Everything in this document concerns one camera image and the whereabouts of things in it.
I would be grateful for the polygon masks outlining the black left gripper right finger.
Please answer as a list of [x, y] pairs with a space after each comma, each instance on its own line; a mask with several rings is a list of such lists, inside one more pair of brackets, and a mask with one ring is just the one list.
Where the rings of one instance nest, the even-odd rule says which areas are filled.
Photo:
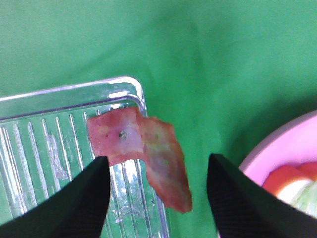
[[222, 154], [210, 154], [207, 196], [222, 238], [315, 238], [316, 218], [258, 186]]

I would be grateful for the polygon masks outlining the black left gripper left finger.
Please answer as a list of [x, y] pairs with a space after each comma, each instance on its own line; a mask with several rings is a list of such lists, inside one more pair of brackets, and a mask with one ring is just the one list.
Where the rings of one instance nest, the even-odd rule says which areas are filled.
[[96, 157], [52, 197], [0, 227], [2, 238], [99, 238], [110, 198], [106, 156]]

